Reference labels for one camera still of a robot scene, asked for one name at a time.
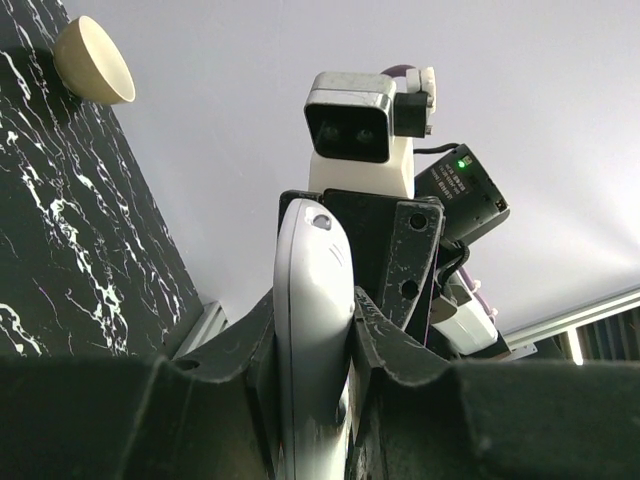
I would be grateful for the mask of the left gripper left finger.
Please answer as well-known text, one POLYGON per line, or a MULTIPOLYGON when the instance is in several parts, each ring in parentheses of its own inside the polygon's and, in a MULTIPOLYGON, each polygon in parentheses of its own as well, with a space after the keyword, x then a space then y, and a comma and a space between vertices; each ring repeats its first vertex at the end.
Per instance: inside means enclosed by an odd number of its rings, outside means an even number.
POLYGON ((5 357, 5 479, 272 479, 273 300, 182 358, 5 357))

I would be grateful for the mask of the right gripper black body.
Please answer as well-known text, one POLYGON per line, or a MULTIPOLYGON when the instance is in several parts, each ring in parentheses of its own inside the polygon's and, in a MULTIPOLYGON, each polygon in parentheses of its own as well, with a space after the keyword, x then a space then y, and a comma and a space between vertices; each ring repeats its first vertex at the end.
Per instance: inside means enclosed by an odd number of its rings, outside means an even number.
POLYGON ((440 201, 335 189, 323 194, 289 190, 279 198, 279 221, 298 198, 316 201, 334 215, 350 242, 355 285, 391 323, 424 345, 444 227, 440 201))

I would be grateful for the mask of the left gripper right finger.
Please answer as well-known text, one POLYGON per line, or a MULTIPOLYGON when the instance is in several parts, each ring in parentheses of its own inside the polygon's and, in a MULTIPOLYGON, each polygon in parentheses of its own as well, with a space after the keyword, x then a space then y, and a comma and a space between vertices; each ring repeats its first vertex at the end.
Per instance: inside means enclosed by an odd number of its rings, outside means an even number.
POLYGON ((355 302, 348 478, 638 477, 636 364, 449 362, 355 302))

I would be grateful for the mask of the white remote control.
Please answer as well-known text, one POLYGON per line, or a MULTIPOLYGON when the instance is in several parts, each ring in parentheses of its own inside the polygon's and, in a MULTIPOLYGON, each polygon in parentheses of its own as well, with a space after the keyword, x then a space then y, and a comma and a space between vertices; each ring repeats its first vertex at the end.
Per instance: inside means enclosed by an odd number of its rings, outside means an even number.
POLYGON ((272 288, 287 479, 345 475, 354 286, 340 222, 314 200, 293 200, 278 234, 272 288))

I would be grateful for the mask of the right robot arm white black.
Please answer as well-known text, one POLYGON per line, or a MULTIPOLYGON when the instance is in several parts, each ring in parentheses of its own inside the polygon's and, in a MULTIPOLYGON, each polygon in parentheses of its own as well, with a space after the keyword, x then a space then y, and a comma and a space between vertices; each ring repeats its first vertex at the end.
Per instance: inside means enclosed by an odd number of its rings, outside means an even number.
MULTIPOLYGON (((444 211, 431 324, 453 351, 465 356, 485 355, 499 339, 495 314, 476 293, 464 265, 471 244, 502 224, 510 207, 467 145, 447 143, 418 149, 406 137, 395 137, 385 146, 373 148, 359 143, 343 147, 319 143, 314 148, 309 188, 319 193, 337 189, 359 195, 363 205, 351 205, 347 210, 360 215, 377 198, 405 194, 408 175, 404 169, 409 164, 405 158, 410 153, 442 156, 417 175, 413 187, 415 198, 435 198, 444 211)), ((291 237, 280 235, 274 270, 278 305, 288 305, 296 280, 315 298, 323 299, 327 288, 345 295, 352 291, 353 282, 363 283, 366 275, 377 272, 376 262, 362 248, 343 248, 332 241, 334 230, 346 231, 348 224, 337 213, 295 207, 291 228, 295 237, 313 239, 322 252, 336 254, 337 260, 332 268, 323 260, 308 262, 303 257, 306 248, 295 249, 291 237)))

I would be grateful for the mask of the cream white bowl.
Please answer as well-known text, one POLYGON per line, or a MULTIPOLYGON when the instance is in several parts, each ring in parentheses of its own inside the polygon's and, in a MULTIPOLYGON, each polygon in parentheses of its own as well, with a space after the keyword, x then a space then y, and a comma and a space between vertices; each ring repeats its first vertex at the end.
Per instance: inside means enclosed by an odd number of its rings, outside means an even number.
POLYGON ((75 95, 102 105, 132 103, 136 87, 127 63, 106 30, 93 18, 72 20, 53 46, 56 72, 75 95))

